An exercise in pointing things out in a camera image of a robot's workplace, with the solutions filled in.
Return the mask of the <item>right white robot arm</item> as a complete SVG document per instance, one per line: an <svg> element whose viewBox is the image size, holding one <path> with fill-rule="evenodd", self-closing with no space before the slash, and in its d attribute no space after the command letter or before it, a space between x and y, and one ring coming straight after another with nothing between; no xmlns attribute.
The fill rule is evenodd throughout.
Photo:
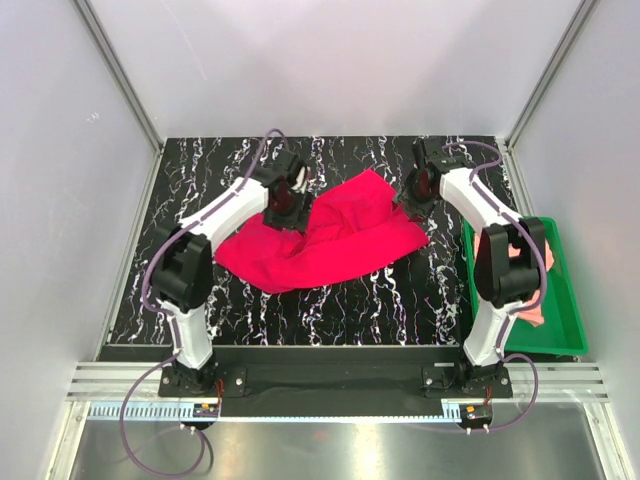
<svg viewBox="0 0 640 480"><path fill-rule="evenodd" d="M506 381L505 346L517 317L546 294L546 230L501 202L480 180L480 168L448 147L424 138L412 145L415 165L396 194L413 221L446 202L479 236L474 284L478 308L462 353L447 368L425 370L426 397L483 396Z"/></svg>

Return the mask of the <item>red t shirt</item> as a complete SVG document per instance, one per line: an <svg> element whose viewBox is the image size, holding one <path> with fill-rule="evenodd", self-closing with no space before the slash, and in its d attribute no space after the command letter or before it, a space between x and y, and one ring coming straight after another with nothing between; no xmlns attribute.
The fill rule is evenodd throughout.
<svg viewBox="0 0 640 480"><path fill-rule="evenodd" d="M305 233L277 231L258 214L218 247L215 262L269 294L370 274L429 243L394 196L368 169L313 202Z"/></svg>

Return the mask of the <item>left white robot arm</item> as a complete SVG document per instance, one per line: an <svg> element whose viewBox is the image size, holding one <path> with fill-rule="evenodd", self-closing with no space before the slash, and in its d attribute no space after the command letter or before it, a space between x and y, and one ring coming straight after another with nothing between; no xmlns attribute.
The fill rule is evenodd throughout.
<svg viewBox="0 0 640 480"><path fill-rule="evenodd" d="M201 210L157 230L160 246L145 272L141 300L168 321L173 347L163 370L168 383L187 394L203 396L221 383L206 313L216 250L257 214L275 229L302 232L308 224L313 201L308 163L290 150L270 166L258 160Z"/></svg>

